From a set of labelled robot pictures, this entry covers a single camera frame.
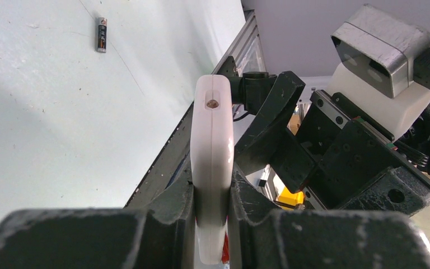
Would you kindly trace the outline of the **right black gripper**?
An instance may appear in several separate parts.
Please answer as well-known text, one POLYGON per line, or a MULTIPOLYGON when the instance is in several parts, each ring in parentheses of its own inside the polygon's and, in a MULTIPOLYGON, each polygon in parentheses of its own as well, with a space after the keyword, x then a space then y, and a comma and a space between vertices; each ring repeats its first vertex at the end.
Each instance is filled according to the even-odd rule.
POLYGON ((366 115, 345 113, 341 94, 315 91, 292 133, 285 129, 306 86, 296 74, 248 72, 242 85, 244 103, 255 105, 248 109, 253 121, 235 144, 235 164, 245 175, 270 163, 284 185, 317 210, 411 216, 430 206, 430 179, 399 154, 391 134, 366 115))

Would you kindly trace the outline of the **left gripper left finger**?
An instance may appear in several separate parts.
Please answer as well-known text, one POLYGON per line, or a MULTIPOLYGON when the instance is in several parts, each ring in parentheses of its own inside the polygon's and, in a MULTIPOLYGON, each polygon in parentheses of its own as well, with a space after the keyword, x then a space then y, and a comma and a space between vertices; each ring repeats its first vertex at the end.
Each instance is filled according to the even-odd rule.
POLYGON ((19 210, 0 222, 0 268, 193 268, 194 188, 147 206, 19 210))

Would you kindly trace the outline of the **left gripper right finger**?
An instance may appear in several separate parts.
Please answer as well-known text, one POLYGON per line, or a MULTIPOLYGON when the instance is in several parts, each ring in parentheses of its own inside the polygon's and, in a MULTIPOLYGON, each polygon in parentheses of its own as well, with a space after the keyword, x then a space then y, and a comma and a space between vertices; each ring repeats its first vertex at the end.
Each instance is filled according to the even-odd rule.
POLYGON ((231 268, 430 268, 430 243, 391 211, 283 210, 235 169, 231 268))

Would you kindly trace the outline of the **white red remote control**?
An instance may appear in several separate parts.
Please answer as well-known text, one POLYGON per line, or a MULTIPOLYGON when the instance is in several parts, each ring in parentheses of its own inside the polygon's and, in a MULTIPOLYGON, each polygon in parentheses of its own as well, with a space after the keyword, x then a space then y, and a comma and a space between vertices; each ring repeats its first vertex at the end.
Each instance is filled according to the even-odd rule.
POLYGON ((196 84, 190 134, 190 165, 200 261, 222 260, 234 164, 231 85, 223 75, 196 84))

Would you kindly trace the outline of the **black battery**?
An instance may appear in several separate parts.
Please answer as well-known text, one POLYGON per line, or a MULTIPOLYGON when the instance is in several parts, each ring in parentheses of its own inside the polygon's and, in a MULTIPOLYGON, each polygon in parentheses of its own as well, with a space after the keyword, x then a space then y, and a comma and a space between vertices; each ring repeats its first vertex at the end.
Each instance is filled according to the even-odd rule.
POLYGON ((97 19, 97 42, 96 42, 96 51, 99 53, 106 53, 106 40, 107 40, 107 29, 108 22, 104 17, 100 17, 97 19))

